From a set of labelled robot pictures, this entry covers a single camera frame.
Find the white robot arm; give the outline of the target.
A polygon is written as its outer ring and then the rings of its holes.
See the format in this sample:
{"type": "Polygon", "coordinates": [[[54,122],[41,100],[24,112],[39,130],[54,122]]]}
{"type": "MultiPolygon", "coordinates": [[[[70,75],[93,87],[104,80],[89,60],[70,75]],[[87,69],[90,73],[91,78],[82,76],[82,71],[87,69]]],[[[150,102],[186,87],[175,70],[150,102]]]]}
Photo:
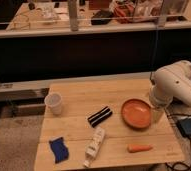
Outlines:
{"type": "Polygon", "coordinates": [[[154,72],[149,100],[154,107],[168,107],[177,98],[191,107],[191,62],[181,60],[154,72]]]}

